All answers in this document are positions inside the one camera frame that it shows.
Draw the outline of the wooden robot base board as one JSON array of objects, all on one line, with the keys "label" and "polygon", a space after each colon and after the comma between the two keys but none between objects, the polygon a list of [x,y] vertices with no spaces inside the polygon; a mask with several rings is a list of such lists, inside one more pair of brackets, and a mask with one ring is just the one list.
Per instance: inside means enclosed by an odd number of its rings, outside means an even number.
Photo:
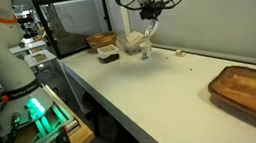
[{"label": "wooden robot base board", "polygon": [[75,115],[49,86],[45,86],[45,90],[53,98],[54,103],[51,107],[53,112],[52,114],[46,113],[45,117],[39,120],[47,134],[35,143],[55,143],[60,126],[65,126],[69,130],[68,137],[71,143],[90,143],[95,138],[92,130]]}]

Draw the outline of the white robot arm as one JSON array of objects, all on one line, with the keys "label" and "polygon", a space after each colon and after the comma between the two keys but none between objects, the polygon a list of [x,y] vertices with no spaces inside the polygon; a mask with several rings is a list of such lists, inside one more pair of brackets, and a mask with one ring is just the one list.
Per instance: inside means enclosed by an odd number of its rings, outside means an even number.
[{"label": "white robot arm", "polygon": [[17,22],[11,0],[0,0],[0,84],[5,91],[0,103],[0,137],[42,118],[54,103],[28,63],[11,52],[23,37]]}]

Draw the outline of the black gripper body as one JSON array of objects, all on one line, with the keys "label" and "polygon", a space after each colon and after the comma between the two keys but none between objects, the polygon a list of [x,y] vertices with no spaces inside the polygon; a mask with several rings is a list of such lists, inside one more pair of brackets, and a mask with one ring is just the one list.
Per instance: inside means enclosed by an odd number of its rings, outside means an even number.
[{"label": "black gripper body", "polygon": [[153,20],[157,19],[164,9],[165,3],[162,0],[153,2],[151,5],[147,5],[142,8],[142,11],[139,13],[142,20]]}]

